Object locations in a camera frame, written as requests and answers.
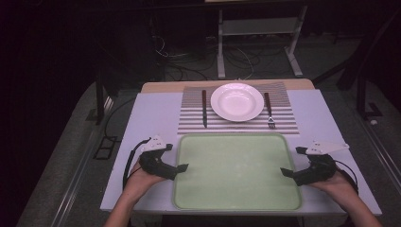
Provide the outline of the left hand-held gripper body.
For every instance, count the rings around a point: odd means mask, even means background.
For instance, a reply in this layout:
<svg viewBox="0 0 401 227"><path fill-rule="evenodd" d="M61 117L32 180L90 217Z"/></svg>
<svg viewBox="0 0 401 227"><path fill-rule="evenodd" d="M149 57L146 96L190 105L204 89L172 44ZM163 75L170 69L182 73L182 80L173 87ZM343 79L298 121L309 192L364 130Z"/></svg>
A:
<svg viewBox="0 0 401 227"><path fill-rule="evenodd" d="M163 162L162 156L166 151L167 143L159 136L155 135L146 142L139 157L139 164L149 174L156 175L171 181L175 180L177 167Z"/></svg>

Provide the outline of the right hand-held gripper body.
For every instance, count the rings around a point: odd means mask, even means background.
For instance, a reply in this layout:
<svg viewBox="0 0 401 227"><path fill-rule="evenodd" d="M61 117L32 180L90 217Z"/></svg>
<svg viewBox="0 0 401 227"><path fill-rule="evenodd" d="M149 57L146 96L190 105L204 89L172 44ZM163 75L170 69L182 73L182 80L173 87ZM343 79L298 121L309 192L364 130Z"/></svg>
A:
<svg viewBox="0 0 401 227"><path fill-rule="evenodd" d="M340 169L336 161L328 154L306 154L309 160L309 167L293 172L293 180L298 186L325 181L331 178L337 171L341 173L347 181L350 181L350 176L347 172Z"/></svg>

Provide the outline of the green tray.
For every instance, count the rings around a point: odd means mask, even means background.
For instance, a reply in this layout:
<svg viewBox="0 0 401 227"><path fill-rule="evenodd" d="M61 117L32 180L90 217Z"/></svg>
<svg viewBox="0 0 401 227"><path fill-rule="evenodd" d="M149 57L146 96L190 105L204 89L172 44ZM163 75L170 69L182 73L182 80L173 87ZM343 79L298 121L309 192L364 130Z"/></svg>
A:
<svg viewBox="0 0 401 227"><path fill-rule="evenodd" d="M275 133L190 134L182 137L173 203L193 211L294 211L297 184L282 174L294 168L284 136Z"/></svg>

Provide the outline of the person's left hand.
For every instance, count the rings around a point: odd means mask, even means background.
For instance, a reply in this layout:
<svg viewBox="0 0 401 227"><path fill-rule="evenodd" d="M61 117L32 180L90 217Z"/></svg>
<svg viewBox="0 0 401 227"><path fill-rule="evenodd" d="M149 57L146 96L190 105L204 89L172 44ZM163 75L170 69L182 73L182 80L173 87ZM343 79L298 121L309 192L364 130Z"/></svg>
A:
<svg viewBox="0 0 401 227"><path fill-rule="evenodd" d="M124 187L124 193L131 199L139 200L152 186L163 180L162 177L147 173L139 163L136 163Z"/></svg>

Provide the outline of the person's right hand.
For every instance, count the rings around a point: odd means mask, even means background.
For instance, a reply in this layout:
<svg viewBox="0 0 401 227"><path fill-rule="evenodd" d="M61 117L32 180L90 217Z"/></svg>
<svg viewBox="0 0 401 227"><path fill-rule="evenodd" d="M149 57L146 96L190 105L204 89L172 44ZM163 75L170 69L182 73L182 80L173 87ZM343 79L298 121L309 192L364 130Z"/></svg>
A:
<svg viewBox="0 0 401 227"><path fill-rule="evenodd" d="M350 208L356 205L359 200L357 192L339 172L336 172L331 178L325 181L311 183L310 186L325 192L343 208Z"/></svg>

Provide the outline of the striped placemat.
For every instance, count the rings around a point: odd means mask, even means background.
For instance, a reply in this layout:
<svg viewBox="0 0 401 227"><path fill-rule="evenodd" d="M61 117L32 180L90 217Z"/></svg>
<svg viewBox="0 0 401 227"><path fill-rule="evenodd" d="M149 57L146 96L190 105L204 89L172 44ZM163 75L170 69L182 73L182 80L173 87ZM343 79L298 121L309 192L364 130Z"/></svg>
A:
<svg viewBox="0 0 401 227"><path fill-rule="evenodd" d="M272 118L275 121L275 130L268 126L268 112L265 104L262 113L256 118L245 122L233 122L218 116L212 109L210 98L219 86L186 87L183 90L183 99L179 117L178 133L225 133L225 132L275 132L281 134L297 134L297 121L292 110L288 91L282 82L251 85L264 97L269 93L272 109ZM201 91L207 96L207 128L202 123Z"/></svg>

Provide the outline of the white plate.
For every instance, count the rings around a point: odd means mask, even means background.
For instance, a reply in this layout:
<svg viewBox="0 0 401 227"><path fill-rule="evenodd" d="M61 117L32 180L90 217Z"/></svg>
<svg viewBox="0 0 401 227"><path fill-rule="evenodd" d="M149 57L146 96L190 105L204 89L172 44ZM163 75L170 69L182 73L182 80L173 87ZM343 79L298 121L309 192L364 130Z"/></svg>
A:
<svg viewBox="0 0 401 227"><path fill-rule="evenodd" d="M264 109L264 97L261 93L244 83L219 86L211 95L210 103L218 116L233 122L252 120Z"/></svg>

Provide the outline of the black metal stand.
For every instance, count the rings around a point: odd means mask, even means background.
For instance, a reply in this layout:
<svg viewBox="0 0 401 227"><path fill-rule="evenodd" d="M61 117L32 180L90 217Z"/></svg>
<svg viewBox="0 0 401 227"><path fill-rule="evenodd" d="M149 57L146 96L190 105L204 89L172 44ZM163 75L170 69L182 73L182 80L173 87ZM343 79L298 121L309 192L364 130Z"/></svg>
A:
<svg viewBox="0 0 401 227"><path fill-rule="evenodd" d="M116 63L103 62L96 70L96 123L105 116L105 95L115 96L119 90L119 67Z"/></svg>
<svg viewBox="0 0 401 227"><path fill-rule="evenodd" d="M366 97L366 78L359 74L357 76L357 112L364 120L382 116L382 112L377 106L373 102L367 102Z"/></svg>

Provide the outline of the brown-handled knife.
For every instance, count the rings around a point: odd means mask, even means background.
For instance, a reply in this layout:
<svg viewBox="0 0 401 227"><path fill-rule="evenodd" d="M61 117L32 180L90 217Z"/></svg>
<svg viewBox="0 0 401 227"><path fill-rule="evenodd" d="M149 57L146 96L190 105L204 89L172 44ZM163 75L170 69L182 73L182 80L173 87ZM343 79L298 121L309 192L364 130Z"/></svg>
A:
<svg viewBox="0 0 401 227"><path fill-rule="evenodd" d="M201 103L202 103L202 123L205 128L207 128L207 96L206 91L201 91Z"/></svg>

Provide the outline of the brown-handled fork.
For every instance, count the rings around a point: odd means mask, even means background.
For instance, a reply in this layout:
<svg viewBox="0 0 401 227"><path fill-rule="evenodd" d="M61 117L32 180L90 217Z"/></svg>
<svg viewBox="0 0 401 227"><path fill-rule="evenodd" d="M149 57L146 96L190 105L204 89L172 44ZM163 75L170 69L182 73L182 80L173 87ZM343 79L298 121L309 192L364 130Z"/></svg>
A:
<svg viewBox="0 0 401 227"><path fill-rule="evenodd" d="M272 118L272 109L271 109L271 104L270 104L270 95L269 93L264 93L264 97L265 97L265 104L266 104L266 108L267 108L267 112L269 115L268 118L268 126L271 130L275 130L276 126L275 126L275 121Z"/></svg>

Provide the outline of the black floor bracket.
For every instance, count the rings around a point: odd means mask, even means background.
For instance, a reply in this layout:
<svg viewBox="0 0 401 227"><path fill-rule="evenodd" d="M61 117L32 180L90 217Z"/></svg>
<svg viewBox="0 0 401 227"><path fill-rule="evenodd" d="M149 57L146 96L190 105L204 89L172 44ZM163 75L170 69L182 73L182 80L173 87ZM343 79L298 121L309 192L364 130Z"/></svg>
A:
<svg viewBox="0 0 401 227"><path fill-rule="evenodd" d="M116 136L103 136L93 158L95 160L109 160L117 142Z"/></svg>

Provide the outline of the metal floor rail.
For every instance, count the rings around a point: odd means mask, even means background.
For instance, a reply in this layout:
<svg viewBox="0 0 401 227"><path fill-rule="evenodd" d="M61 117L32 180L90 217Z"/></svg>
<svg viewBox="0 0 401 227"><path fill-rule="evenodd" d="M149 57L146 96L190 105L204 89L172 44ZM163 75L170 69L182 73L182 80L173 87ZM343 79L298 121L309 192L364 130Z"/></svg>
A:
<svg viewBox="0 0 401 227"><path fill-rule="evenodd" d="M58 181L61 198L50 227L64 225L82 185L90 156L104 128L102 121L97 121L97 110L108 113L112 107L113 100L108 96L100 99L99 106L94 96L82 96L67 122L49 163L54 176L61 178Z"/></svg>
<svg viewBox="0 0 401 227"><path fill-rule="evenodd" d="M396 190L401 194L401 130L384 116L370 117L364 120L357 113L362 128L372 143L379 162L383 165Z"/></svg>

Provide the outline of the grey metal table frame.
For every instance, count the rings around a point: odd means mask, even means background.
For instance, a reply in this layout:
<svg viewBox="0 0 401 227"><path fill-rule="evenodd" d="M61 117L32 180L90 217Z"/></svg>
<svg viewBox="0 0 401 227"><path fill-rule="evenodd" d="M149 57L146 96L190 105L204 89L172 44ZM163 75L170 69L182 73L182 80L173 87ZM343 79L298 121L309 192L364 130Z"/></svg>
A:
<svg viewBox="0 0 401 227"><path fill-rule="evenodd" d="M291 70L296 78L301 78L303 72L296 60L294 51L305 21L307 6L302 6L297 17L225 20L223 10L218 12L218 78L225 79L225 65L223 57L223 38L238 35L276 35L290 34L291 40L284 48Z"/></svg>

